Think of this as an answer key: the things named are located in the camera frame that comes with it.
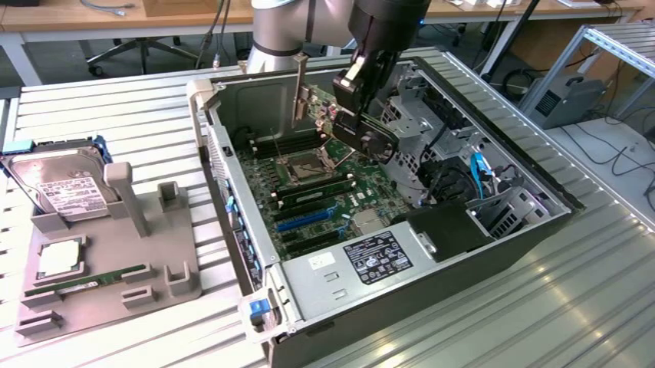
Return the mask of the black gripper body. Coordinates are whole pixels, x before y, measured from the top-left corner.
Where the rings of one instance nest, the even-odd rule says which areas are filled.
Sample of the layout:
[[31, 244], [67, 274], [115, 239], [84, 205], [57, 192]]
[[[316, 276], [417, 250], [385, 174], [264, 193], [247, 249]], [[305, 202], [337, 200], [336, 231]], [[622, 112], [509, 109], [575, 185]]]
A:
[[408, 49], [429, 0], [355, 0], [348, 29], [360, 54]]

